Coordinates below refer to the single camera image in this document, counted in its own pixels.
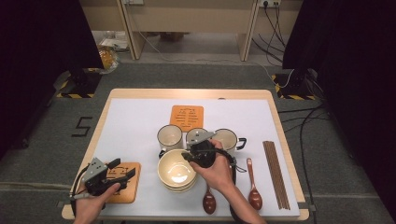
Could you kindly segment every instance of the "wooden spoon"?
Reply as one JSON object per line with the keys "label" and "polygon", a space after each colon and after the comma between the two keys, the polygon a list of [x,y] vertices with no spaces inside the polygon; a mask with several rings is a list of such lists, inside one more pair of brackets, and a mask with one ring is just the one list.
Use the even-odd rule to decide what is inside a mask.
{"label": "wooden spoon", "polygon": [[206,194],[203,200],[204,210],[209,214],[212,215],[216,210],[216,199],[215,196],[210,192],[209,185],[206,184]]}
{"label": "wooden spoon", "polygon": [[250,182],[251,182],[251,190],[248,195],[248,201],[254,209],[260,210],[260,209],[262,209],[262,196],[257,191],[256,185],[254,184],[253,164],[251,162],[251,158],[247,158],[247,169],[248,169],[248,175],[250,176]]}

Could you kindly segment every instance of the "wooden chopstick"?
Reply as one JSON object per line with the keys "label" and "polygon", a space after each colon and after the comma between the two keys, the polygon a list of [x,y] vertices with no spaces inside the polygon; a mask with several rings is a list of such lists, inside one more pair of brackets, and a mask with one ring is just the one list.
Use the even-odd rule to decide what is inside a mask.
{"label": "wooden chopstick", "polygon": [[284,208],[290,210],[288,193],[286,192],[285,182],[283,181],[282,171],[280,170],[275,144],[270,141],[263,141],[262,144],[264,146],[265,156],[267,158],[271,178],[273,180],[277,206],[279,209]]}

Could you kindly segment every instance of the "mug handle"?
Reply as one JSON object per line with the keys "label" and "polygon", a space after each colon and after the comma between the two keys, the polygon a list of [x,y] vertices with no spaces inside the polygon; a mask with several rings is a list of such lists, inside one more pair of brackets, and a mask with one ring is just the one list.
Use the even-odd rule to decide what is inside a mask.
{"label": "mug handle", "polygon": [[242,146],[237,147],[236,150],[240,150],[242,148],[245,147],[245,145],[247,144],[247,139],[246,138],[238,138],[239,142],[243,142]]}

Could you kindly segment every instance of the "person's right hand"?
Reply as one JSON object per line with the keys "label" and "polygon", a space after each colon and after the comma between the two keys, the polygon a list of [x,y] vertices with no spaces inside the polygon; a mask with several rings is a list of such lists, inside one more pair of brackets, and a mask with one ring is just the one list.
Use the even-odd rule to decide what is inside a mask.
{"label": "person's right hand", "polygon": [[[220,141],[209,139],[209,142],[212,143],[215,148],[222,149],[222,144]],[[204,178],[206,183],[212,189],[222,192],[223,189],[233,185],[230,163],[225,156],[219,153],[216,153],[215,162],[211,167],[202,168],[193,161],[190,162],[190,166],[196,173]]]}

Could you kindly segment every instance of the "cup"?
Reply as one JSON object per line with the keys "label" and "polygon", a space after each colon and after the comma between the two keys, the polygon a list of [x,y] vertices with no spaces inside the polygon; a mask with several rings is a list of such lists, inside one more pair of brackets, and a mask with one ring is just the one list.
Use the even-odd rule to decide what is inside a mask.
{"label": "cup", "polygon": [[187,149],[191,149],[189,143],[192,143],[194,141],[195,136],[199,135],[200,133],[207,133],[207,130],[202,128],[193,128],[187,132],[186,134]]}
{"label": "cup", "polygon": [[183,148],[183,132],[173,124],[161,127],[157,134],[161,150],[169,151],[172,149]]}
{"label": "cup", "polygon": [[215,131],[216,135],[212,137],[212,139],[218,140],[221,142],[223,149],[226,150],[231,156],[236,150],[240,150],[245,147],[247,143],[246,138],[238,138],[236,134],[229,129],[218,129]]}

